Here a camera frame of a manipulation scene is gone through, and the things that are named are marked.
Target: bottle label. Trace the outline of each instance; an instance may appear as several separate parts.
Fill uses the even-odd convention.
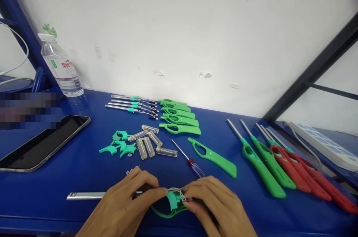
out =
[[[70,60],[45,59],[51,73],[56,79],[70,79],[77,77],[75,67]]]

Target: blue shelf frame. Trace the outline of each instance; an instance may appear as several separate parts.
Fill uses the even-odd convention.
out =
[[[30,23],[28,22],[24,12],[22,11],[20,4],[17,0],[0,0],[0,13],[3,17],[0,21],[9,25],[14,31],[16,31],[27,43],[29,47],[29,61],[37,72],[41,72],[42,75],[36,75],[36,78],[45,79],[45,87],[51,88],[58,86],[55,78],[53,77],[50,69],[48,68],[45,60],[41,56],[41,45],[37,39],[36,34],[32,30]],[[14,34],[14,37],[18,41],[19,45],[26,52],[26,47]]]

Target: bottle cap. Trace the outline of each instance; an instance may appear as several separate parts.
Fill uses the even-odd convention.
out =
[[[44,42],[57,42],[56,38],[53,35],[41,34],[41,33],[38,33],[37,35],[41,39],[41,41],[44,41]]]

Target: power strip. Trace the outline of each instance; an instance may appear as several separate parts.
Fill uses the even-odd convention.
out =
[[[335,165],[352,172],[358,172],[358,157],[330,140],[311,126],[288,122],[295,132]]]

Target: hand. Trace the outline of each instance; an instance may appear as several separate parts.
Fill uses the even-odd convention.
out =
[[[133,200],[134,192],[140,188],[143,194]],[[136,167],[108,189],[76,237],[134,236],[148,208],[167,193],[155,176]]]
[[[257,237],[239,198],[218,179],[213,176],[200,178],[186,185],[184,191],[187,199],[203,200],[215,216],[218,225],[215,225],[203,205],[184,202],[185,207],[199,219],[209,237]]]

